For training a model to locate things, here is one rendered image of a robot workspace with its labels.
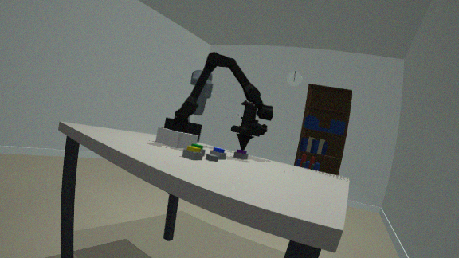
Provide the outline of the blue button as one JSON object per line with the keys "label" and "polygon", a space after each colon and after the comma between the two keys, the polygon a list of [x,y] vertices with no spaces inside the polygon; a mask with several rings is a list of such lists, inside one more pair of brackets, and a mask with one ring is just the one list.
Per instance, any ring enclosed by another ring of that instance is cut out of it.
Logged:
{"label": "blue button", "polygon": [[210,150],[210,154],[218,156],[218,160],[226,160],[226,153],[224,149],[214,147],[213,150]]}

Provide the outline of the yellow button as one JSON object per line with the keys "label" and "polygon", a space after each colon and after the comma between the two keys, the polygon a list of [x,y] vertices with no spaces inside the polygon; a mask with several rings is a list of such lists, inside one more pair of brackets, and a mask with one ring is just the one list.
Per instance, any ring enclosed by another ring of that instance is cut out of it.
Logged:
{"label": "yellow button", "polygon": [[203,153],[200,150],[197,147],[187,147],[187,149],[182,150],[182,156],[191,160],[202,160]]}

